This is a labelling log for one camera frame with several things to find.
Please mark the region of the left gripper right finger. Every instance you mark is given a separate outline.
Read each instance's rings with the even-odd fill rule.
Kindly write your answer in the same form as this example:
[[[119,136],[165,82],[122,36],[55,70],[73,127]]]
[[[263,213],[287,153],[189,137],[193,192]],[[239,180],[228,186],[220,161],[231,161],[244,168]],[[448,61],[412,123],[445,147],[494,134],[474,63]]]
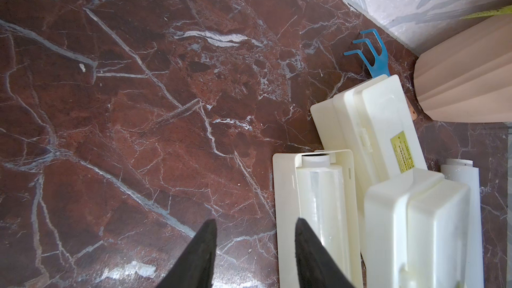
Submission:
[[[303,218],[295,224],[295,258],[300,288],[354,288]]]

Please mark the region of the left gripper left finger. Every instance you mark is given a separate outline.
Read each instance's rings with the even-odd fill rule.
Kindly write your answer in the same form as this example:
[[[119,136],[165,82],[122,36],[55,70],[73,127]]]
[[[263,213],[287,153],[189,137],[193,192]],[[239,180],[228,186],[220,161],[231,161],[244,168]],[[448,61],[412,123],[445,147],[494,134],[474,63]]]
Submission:
[[[208,219],[157,287],[213,287],[217,224]]]

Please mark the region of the cream dispenser base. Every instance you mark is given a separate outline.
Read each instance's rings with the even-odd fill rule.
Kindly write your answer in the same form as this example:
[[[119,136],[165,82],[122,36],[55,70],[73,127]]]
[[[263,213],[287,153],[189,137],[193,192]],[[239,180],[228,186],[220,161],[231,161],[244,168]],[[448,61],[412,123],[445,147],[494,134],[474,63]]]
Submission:
[[[354,159],[352,151],[348,149],[316,151],[314,153],[276,153],[273,155],[279,284],[282,287],[298,287],[299,285],[295,258],[295,224],[302,217],[300,217],[297,168],[302,166],[301,158],[303,156],[321,154],[329,155],[330,162],[343,168],[351,266],[350,276],[345,276],[355,287],[362,287]]]

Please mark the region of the cream wrap dispenser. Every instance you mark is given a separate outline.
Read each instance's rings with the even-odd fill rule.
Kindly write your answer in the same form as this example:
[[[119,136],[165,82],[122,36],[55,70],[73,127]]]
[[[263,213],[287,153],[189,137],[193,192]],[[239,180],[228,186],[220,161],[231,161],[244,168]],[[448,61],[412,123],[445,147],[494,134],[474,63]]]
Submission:
[[[367,190],[427,164],[397,75],[381,75],[312,105],[325,150],[353,153],[361,254],[367,254],[364,197]]]

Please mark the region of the plastic wrap roll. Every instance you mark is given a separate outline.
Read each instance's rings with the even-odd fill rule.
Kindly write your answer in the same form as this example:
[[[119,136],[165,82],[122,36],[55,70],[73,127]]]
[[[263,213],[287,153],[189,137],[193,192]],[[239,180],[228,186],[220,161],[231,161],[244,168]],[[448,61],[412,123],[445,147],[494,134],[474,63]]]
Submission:
[[[351,274],[343,168],[330,156],[305,155],[297,168],[300,217],[346,276]]]
[[[441,166],[445,178],[469,186],[469,227],[465,267],[465,287],[484,287],[483,235],[481,224],[481,198],[479,169],[472,160],[447,159]]]

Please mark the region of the blue hand rake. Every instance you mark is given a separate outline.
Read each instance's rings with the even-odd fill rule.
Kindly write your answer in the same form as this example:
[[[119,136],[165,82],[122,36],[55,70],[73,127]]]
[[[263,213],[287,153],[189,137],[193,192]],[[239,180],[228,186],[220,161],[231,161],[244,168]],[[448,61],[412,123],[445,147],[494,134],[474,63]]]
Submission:
[[[375,46],[368,38],[356,39],[353,43],[361,43],[368,46],[374,58],[374,63],[370,63],[367,60],[361,49],[347,51],[344,55],[356,54],[360,56],[363,63],[369,69],[371,79],[344,91],[340,96],[336,97],[334,104],[336,104],[337,110],[347,121],[357,121],[359,111],[373,115],[377,111],[384,110],[385,107],[390,107],[402,116],[409,113],[411,120],[415,121],[418,118],[418,114],[408,98],[405,97],[398,76],[390,74],[389,55],[381,36],[376,29],[360,32],[361,35],[368,33],[374,34],[381,48],[380,52],[376,51]]]

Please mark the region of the pink flower pot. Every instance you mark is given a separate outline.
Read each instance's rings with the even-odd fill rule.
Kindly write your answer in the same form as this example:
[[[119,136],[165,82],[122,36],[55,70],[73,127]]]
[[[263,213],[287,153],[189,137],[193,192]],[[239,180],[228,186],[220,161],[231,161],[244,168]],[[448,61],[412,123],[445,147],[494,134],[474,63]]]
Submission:
[[[421,54],[413,85],[433,120],[511,122],[511,16],[491,17]]]

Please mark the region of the green artificial plant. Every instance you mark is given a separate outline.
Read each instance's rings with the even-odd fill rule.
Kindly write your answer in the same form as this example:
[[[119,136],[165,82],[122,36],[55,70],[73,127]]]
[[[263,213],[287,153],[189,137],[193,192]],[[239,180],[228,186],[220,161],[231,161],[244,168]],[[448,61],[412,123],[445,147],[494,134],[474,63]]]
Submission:
[[[495,3],[487,3],[484,8],[475,9],[461,19],[487,18],[497,15],[511,14],[511,0],[497,0]]]

